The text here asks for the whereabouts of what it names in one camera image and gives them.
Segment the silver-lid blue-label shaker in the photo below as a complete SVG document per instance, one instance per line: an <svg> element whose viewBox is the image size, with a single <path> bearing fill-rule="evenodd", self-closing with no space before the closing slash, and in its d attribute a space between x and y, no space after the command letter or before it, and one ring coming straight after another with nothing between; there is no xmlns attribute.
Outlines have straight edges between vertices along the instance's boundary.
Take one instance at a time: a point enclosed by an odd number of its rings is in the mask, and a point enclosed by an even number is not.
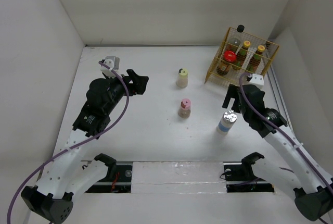
<svg viewBox="0 0 333 224"><path fill-rule="evenodd" d="M223 113L216 130L219 134L226 135L237 121L237 115L233 110L227 110Z"/></svg>

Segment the ketchup bottle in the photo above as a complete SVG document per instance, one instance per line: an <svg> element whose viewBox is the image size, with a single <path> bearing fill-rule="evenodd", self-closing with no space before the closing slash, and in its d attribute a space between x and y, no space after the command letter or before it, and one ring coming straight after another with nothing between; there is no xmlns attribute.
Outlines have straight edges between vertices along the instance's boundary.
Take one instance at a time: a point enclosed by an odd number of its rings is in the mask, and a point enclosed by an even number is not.
<svg viewBox="0 0 333 224"><path fill-rule="evenodd" d="M242 47L239 49L239 51L236 54L236 60L234 62L234 65L232 65L233 70L237 71L241 69L247 58L248 49L250 45L251 45L250 41L243 42Z"/></svg>
<svg viewBox="0 0 333 224"><path fill-rule="evenodd" d="M262 59L263 52L265 51L264 45L259 45L256 52L252 55L246 67L248 72L255 73Z"/></svg>

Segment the red-lid sauce jar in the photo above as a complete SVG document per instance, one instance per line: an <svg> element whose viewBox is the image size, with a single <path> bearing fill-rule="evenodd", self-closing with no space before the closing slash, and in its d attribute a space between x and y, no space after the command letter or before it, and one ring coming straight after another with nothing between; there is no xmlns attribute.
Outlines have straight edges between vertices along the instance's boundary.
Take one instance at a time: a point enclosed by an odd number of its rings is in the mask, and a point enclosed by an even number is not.
<svg viewBox="0 0 333 224"><path fill-rule="evenodd" d="M216 68L219 75L225 76L229 73L232 64L236 61L236 54L233 51L225 51L221 62Z"/></svg>

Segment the tall red-label sauce bottle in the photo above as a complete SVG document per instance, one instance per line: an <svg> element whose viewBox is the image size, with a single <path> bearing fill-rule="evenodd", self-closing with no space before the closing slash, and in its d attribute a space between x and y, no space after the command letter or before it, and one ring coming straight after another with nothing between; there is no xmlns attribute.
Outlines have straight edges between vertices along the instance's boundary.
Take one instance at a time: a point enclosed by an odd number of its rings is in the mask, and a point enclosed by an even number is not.
<svg viewBox="0 0 333 224"><path fill-rule="evenodd" d="M228 40L228 50L232 51L234 53L237 52L239 46L242 44L242 37L243 37L243 31L244 31L245 27L244 25L240 24L237 29L236 32L229 38Z"/></svg>

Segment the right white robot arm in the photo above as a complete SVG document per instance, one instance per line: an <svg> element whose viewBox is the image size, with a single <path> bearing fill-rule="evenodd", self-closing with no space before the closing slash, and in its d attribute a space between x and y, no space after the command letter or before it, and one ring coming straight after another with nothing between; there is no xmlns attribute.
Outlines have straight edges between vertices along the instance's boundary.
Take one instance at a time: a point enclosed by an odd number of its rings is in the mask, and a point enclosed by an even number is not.
<svg viewBox="0 0 333 224"><path fill-rule="evenodd" d="M258 177L278 187L307 220L316 221L325 214L332 216L332 175L306 151L279 111L265 107L264 95L253 84L231 84L222 106L227 108L234 99L232 110L242 114L249 127L278 152L290 169L283 170L254 152L242 159L242 176Z"/></svg>

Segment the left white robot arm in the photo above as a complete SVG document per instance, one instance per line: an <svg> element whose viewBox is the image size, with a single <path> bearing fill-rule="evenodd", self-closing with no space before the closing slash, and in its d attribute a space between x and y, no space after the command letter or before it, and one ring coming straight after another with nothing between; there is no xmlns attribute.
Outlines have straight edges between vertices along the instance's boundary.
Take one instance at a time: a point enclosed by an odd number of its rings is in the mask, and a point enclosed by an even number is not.
<svg viewBox="0 0 333 224"><path fill-rule="evenodd" d="M111 180L116 175L116 160L99 154L77 178L76 169L97 139L113 127L110 113L122 97L142 95L149 81L132 69L127 75L117 73L93 80L86 93L86 102L73 123L63 149L49 161L48 168L34 186L25 186L21 197L28 208L50 221L63 223L73 209L73 203L95 182Z"/></svg>

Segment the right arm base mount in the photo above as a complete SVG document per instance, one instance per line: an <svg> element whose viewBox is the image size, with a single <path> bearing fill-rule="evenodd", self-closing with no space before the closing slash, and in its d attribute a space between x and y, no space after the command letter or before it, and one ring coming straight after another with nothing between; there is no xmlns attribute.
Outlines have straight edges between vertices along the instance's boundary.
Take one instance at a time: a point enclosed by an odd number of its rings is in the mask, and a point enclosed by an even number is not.
<svg viewBox="0 0 333 224"><path fill-rule="evenodd" d="M274 187L252 175L241 163L224 163L220 179L226 182L227 193L274 193Z"/></svg>

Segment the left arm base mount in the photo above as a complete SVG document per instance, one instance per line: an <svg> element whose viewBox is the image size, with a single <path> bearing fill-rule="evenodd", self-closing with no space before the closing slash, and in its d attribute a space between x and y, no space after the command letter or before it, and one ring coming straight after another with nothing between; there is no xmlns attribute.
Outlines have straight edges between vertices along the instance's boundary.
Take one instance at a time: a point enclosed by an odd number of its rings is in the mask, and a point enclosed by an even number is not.
<svg viewBox="0 0 333 224"><path fill-rule="evenodd" d="M132 163L119 163L115 172L108 171L107 176L94 183L86 193L130 193L132 175Z"/></svg>

